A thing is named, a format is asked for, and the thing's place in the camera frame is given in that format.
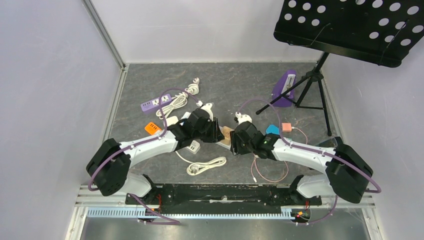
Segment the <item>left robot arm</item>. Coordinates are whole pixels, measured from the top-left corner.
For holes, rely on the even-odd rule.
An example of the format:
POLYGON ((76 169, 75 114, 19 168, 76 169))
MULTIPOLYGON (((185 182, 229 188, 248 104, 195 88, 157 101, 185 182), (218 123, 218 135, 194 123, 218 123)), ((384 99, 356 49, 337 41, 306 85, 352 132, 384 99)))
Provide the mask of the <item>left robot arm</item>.
POLYGON ((152 157, 188 147, 194 140, 218 143, 224 140, 217 118, 197 108, 187 118, 163 131, 138 140, 117 142, 107 139, 86 166, 90 175, 88 189, 104 196, 118 192, 133 194, 144 204, 152 204, 157 191, 145 176, 130 173, 130 168, 152 157))

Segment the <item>blue plug adapter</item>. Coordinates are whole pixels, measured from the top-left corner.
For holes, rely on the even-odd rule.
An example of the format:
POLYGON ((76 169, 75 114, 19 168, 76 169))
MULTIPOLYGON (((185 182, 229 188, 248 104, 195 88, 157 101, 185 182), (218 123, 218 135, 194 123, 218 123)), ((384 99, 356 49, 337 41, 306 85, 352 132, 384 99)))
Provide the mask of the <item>blue plug adapter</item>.
POLYGON ((275 135, 279 135, 280 134, 280 129, 278 126, 270 124, 266 130, 265 130, 266 134, 275 134, 275 135))

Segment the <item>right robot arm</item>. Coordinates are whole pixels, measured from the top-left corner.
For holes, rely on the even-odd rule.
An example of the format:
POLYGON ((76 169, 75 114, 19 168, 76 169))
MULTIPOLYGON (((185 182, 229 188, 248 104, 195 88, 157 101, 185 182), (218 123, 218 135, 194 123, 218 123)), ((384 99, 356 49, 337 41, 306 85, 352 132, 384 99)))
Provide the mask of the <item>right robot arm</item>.
POLYGON ((372 181, 372 168, 349 145, 319 147, 289 141, 278 134, 263 134, 251 123, 240 123, 230 132, 234 155, 253 153, 260 159, 291 162, 318 171, 302 176, 289 189, 289 199, 302 204, 315 196, 333 195, 358 204, 372 181))

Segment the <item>small pink charger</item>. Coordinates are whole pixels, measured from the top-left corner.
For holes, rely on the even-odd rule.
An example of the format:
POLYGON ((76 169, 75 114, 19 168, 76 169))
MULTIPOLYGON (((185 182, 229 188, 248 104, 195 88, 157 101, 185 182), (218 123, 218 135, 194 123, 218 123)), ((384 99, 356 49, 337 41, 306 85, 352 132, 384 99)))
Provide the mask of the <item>small pink charger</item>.
POLYGON ((283 122, 281 124, 281 129, 283 133, 290 133, 293 130, 293 127, 291 123, 283 122))

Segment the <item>tan cube socket adapter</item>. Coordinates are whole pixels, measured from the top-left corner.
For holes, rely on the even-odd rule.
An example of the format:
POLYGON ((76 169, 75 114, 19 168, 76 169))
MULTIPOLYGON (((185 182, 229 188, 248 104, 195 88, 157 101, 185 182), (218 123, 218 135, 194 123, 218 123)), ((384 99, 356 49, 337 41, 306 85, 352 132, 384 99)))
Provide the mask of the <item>tan cube socket adapter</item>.
POLYGON ((231 132, 233 131, 232 128, 228 126, 223 126, 221 128, 221 133, 224 136, 224 139, 221 141, 224 145, 230 146, 231 145, 231 132))

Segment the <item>long white colourful power strip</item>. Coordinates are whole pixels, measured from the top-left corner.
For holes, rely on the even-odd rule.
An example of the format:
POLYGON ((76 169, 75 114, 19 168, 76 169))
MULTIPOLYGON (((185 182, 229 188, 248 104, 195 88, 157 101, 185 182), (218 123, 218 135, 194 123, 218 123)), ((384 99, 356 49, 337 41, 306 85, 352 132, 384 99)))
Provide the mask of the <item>long white colourful power strip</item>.
POLYGON ((219 126, 219 128, 224 136, 224 139, 216 142, 216 144, 229 150, 231 148, 230 132, 233 131, 233 129, 228 126, 219 126))

